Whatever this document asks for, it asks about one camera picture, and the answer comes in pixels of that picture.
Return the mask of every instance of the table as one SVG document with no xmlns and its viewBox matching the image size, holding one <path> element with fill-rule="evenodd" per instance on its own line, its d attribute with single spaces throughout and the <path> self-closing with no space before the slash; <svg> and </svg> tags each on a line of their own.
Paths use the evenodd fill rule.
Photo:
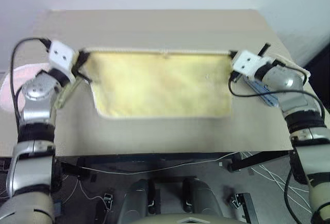
<svg viewBox="0 0 330 224">
<path fill-rule="evenodd" d="M 49 11 L 38 17 L 34 36 L 69 46 L 149 49 L 241 50 L 290 55 L 255 10 L 94 10 Z M 47 61 L 39 44 L 19 51 L 16 65 Z M 309 84 L 306 89 L 312 91 Z M 240 80 L 240 93 L 252 90 Z M 147 153 L 214 153 L 291 150 L 281 111 L 260 99 L 233 98 L 232 114 L 221 119 L 122 119 L 97 115 L 90 87 L 80 84 L 57 112 L 58 156 Z M 326 113 L 329 125 L 329 114 Z M 16 144 L 14 114 L 0 111 L 0 156 Z"/>
</svg>

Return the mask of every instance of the pink object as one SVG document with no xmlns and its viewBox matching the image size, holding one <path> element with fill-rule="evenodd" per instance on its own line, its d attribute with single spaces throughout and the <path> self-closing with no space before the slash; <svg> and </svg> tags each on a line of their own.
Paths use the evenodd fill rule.
<svg viewBox="0 0 330 224">
<path fill-rule="evenodd" d="M 49 69 L 48 63 L 38 63 L 38 64 L 27 64 L 18 68 L 14 69 L 13 74 L 13 82 L 14 82 L 14 90 L 15 93 L 19 89 L 21 85 L 23 85 L 29 79 L 32 79 L 36 76 L 36 74 L 40 70 L 48 70 Z M 12 103 L 12 97 L 10 93 L 10 84 L 9 84 L 9 74 L 6 75 L 4 82 L 0 89 L 0 107 L 1 109 L 11 112 L 14 112 L 14 107 Z M 20 93 L 18 99 L 18 107 L 19 111 L 21 111 L 24 107 L 25 99 L 23 95 Z"/>
</svg>

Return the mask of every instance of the yellow towel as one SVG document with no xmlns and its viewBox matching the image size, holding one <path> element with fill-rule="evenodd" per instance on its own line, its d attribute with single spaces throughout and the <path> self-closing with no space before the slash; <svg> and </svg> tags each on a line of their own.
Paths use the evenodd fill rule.
<svg viewBox="0 0 330 224">
<path fill-rule="evenodd" d="M 93 52 L 85 71 L 104 117 L 220 117 L 231 109 L 226 54 Z"/>
</svg>

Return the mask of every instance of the black cable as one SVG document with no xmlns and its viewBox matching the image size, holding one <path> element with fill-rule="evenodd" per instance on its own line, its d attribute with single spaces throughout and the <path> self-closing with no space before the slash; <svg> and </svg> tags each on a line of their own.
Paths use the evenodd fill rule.
<svg viewBox="0 0 330 224">
<path fill-rule="evenodd" d="M 285 201 L 285 205 L 287 206 L 287 209 L 290 213 L 290 215 L 292 216 L 292 218 L 295 220 L 295 222 L 297 222 L 297 224 L 302 224 L 299 219 L 296 217 L 296 215 L 294 214 L 294 212 L 292 211 L 292 208 L 289 204 L 289 200 L 288 200 L 288 189 L 289 189 L 289 182 L 291 179 L 291 175 L 292 175 L 292 169 L 290 169 L 288 177 L 287 177 L 287 181 L 285 182 L 285 187 L 284 187 L 284 201 Z"/>
<path fill-rule="evenodd" d="M 302 74 L 304 75 L 303 85 L 305 85 L 305 83 L 307 82 L 308 76 L 307 76 L 307 74 L 306 74 L 303 70 L 300 70 L 300 69 L 298 69 L 298 68 L 292 68 L 292 67 L 287 66 L 287 65 L 285 65 L 285 66 L 283 66 L 283 67 L 288 68 L 288 69 L 291 69 L 291 70 L 295 70 L 295 71 L 297 71 L 297 72 L 302 73 Z"/>
<path fill-rule="evenodd" d="M 302 94 L 305 94 L 305 95 L 308 95 L 308 96 L 314 98 L 319 103 L 320 109 L 321 109 L 321 117 L 322 117 L 323 120 L 325 118 L 325 110 L 324 110 L 324 106 L 323 106 L 321 100 L 319 100 L 317 96 L 315 96 L 315 95 L 313 95 L 313 94 L 311 94 L 307 91 L 302 91 L 302 90 L 279 90 L 279 91 L 269 91 L 269 92 L 257 93 L 257 94 L 240 95 L 240 94 L 236 94 L 236 93 L 233 92 L 233 90 L 232 90 L 232 81 L 230 79 L 228 81 L 228 88 L 229 88 L 229 91 L 231 92 L 232 95 L 237 96 L 237 97 L 242 97 L 242 98 L 259 97 L 259 96 L 263 96 L 263 95 L 286 93 L 286 92 L 302 93 Z"/>
<path fill-rule="evenodd" d="M 17 90 L 17 92 L 16 92 L 16 94 L 15 94 L 15 104 L 16 104 L 16 106 L 17 106 L 17 108 L 18 108 L 18 101 L 19 101 L 19 95 L 20 95 L 20 92 L 21 92 L 21 90 L 22 90 L 22 87 L 23 86 L 20 86 L 19 87 L 19 89 Z"/>
<path fill-rule="evenodd" d="M 50 46 L 51 46 L 51 41 L 49 39 L 46 38 L 40 38 L 40 37 L 28 37 L 28 38 L 24 38 L 22 40 L 20 40 L 14 47 L 14 49 L 11 52 L 11 57 L 10 57 L 10 69 L 9 69 L 9 73 L 10 73 L 10 92 L 11 92 L 11 97 L 12 97 L 12 102 L 14 105 L 14 112 L 15 112 L 15 117 L 16 117 L 16 126 L 17 126 L 17 131 L 19 130 L 19 126 L 20 126 L 20 112 L 17 106 L 17 102 L 15 101 L 15 92 L 14 92 L 14 83 L 13 83 L 13 72 L 14 72 L 14 60 L 15 60 L 15 54 L 17 52 L 17 49 L 19 48 L 20 45 L 22 45 L 23 43 L 27 42 L 27 41 L 35 41 L 35 40 L 39 40 L 40 42 L 42 42 L 46 48 L 49 50 Z"/>
</svg>

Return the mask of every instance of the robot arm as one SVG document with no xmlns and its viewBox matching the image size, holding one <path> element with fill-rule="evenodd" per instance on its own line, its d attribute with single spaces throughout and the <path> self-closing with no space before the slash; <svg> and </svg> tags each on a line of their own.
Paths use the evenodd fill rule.
<svg viewBox="0 0 330 224">
<path fill-rule="evenodd" d="M 314 98 L 297 92 L 303 90 L 303 80 L 294 70 L 285 68 L 283 63 L 248 51 L 235 55 L 233 68 L 250 80 L 263 82 L 272 90 L 296 91 L 277 94 L 294 149 L 290 154 L 290 164 L 296 179 L 299 173 L 305 174 L 301 183 L 309 186 L 312 222 L 330 222 L 330 130 L 326 128 Z"/>
<path fill-rule="evenodd" d="M 10 199 L 0 209 L 1 223 L 55 221 L 50 197 L 55 181 L 54 104 L 63 88 L 75 82 L 72 69 L 79 54 L 58 41 L 49 49 L 51 70 L 39 72 L 22 87 L 25 106 L 7 176 Z"/>
</svg>

